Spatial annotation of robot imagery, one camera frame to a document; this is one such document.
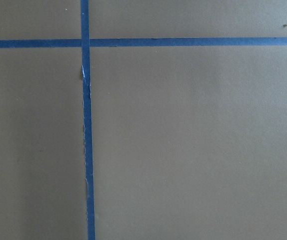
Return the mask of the right vertical blue tape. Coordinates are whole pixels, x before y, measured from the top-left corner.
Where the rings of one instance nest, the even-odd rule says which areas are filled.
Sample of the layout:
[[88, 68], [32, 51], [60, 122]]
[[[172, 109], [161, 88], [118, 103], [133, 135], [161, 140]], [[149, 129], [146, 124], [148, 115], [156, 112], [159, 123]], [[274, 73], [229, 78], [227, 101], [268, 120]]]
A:
[[94, 240], [95, 233], [95, 204], [93, 177], [93, 139], [92, 139], [92, 99], [91, 99], [91, 60], [90, 60], [90, 29], [89, 1], [80, 1], [81, 13], [81, 53], [83, 74], [83, 120], [84, 120], [84, 160], [85, 180], [87, 187], [87, 238]]

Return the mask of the right horizontal blue tape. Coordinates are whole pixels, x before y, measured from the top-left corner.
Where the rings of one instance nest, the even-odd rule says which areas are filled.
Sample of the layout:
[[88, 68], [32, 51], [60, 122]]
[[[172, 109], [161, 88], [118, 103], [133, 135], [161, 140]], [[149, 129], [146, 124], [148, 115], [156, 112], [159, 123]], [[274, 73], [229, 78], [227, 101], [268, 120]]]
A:
[[287, 46], [287, 37], [98, 38], [0, 40], [6, 48]]

